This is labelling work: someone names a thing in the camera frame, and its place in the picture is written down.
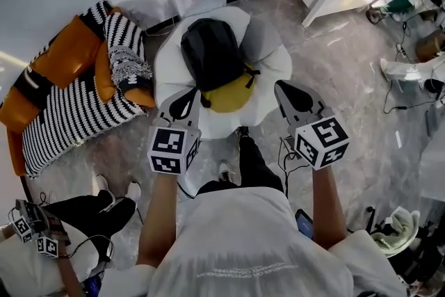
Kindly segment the large orange cushion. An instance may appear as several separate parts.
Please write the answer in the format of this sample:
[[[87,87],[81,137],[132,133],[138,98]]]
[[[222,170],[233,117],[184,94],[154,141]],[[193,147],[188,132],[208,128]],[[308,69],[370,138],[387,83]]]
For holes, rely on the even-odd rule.
[[[103,42],[102,29],[76,15],[31,63],[31,68],[64,89],[95,62]]]

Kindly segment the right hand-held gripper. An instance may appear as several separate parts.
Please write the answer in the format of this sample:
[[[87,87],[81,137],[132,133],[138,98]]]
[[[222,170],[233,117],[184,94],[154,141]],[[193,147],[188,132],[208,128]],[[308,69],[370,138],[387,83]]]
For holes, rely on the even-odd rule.
[[[342,117],[330,107],[313,113],[317,93],[296,81],[278,80],[274,93],[282,116],[289,125],[294,139],[293,149],[314,170],[331,166],[343,159],[350,137]]]

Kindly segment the person's right forearm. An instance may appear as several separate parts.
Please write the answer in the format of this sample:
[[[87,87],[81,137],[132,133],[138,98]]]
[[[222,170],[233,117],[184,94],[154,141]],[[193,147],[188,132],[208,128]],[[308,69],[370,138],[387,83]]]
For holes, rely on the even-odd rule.
[[[312,170],[314,241],[329,250],[347,236],[346,221],[331,167]]]

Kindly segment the white side table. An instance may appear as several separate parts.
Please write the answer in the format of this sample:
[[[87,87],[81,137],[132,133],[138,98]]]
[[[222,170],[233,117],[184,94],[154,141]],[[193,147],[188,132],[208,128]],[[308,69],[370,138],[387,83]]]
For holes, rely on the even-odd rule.
[[[419,164],[421,196],[445,202],[445,137],[434,137]]]

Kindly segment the white round beanbag chair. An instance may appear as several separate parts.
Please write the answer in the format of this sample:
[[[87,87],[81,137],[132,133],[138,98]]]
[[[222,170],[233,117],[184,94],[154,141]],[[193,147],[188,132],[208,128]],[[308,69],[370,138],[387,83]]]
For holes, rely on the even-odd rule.
[[[248,28],[252,27],[257,19],[236,6],[224,6],[191,15],[180,21],[163,42],[154,59],[154,93],[157,105],[161,105],[171,95],[195,85],[181,54],[180,40],[187,28],[202,18],[227,22],[239,45],[251,34]],[[292,74],[291,56],[282,41],[278,39],[276,48],[254,63],[253,68],[261,74],[253,83],[249,100],[241,108],[230,113],[218,113],[204,107],[200,109],[198,128],[204,140],[226,138],[240,126],[257,126],[278,107],[274,84],[280,79],[289,80]]]

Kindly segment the black white zigzag pillow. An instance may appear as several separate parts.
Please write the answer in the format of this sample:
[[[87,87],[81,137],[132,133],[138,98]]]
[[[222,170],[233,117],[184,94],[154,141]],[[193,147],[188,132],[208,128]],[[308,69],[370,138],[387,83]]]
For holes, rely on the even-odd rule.
[[[140,58],[145,58],[142,29],[122,13],[107,16],[104,30],[109,51],[114,47],[127,47]]]

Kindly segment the black smartphone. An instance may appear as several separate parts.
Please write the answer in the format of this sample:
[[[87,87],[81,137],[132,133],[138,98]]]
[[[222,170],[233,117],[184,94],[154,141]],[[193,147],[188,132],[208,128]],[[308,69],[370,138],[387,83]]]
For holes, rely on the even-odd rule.
[[[298,209],[295,214],[295,218],[299,232],[301,232],[307,238],[313,240],[314,226],[313,220],[309,217],[309,215],[303,209]]]

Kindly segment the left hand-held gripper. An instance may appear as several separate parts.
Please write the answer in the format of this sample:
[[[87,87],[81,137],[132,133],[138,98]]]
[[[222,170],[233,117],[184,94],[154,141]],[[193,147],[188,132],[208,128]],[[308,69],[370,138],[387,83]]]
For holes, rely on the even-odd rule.
[[[149,164],[153,172],[185,175],[196,157],[201,139],[197,127],[200,91],[183,89],[167,98],[149,128]]]

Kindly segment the person's right leg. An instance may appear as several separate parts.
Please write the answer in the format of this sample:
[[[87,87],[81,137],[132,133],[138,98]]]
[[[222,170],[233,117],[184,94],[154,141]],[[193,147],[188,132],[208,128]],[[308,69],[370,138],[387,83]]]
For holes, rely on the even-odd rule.
[[[266,165],[248,127],[236,129],[239,146],[241,187],[268,187],[284,193],[282,180]]]

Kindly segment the person's white shirt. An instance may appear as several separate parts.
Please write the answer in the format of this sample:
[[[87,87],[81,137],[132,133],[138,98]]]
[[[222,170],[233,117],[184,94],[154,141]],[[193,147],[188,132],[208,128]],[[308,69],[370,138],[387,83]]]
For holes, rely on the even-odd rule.
[[[147,297],[406,297],[364,230],[322,248],[272,188],[197,196]]]

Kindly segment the light green towel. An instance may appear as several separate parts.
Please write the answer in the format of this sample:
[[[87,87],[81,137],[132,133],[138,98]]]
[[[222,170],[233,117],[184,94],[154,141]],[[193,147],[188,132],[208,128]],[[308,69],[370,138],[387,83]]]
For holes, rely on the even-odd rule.
[[[383,228],[371,233],[386,258],[394,257],[408,248],[419,231],[420,211],[397,207],[383,222]]]

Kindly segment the black backpack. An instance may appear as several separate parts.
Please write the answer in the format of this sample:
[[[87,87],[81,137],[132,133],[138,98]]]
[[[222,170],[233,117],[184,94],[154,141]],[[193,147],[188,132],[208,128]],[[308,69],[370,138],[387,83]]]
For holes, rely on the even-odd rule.
[[[226,86],[244,74],[245,88],[251,89],[261,74],[243,60],[231,26],[222,20],[202,18],[193,22],[181,37],[181,53],[195,87],[201,92],[201,104],[209,109],[204,95]]]

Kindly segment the black chair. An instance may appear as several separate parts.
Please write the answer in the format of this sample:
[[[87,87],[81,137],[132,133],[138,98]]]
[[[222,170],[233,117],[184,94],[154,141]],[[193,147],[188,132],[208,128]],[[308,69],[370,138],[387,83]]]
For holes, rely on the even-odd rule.
[[[369,218],[366,231],[370,234],[383,228],[373,222],[375,209],[366,209]],[[437,223],[421,224],[411,245],[394,257],[387,258],[392,268],[407,288],[409,297],[436,297],[445,293],[445,215]]]

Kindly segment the person's left forearm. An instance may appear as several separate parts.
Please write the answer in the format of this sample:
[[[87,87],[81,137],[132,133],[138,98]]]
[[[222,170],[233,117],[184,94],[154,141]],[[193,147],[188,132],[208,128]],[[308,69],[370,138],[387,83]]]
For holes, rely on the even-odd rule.
[[[177,176],[158,174],[140,233],[137,265],[157,268],[176,240]]]

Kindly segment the small orange pillow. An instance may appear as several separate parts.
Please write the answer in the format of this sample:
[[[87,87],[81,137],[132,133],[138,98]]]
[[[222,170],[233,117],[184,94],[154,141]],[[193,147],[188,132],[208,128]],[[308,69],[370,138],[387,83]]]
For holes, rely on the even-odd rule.
[[[103,103],[107,103],[116,91],[111,76],[108,47],[106,42],[103,42],[99,47],[95,60],[95,85],[97,94]]]

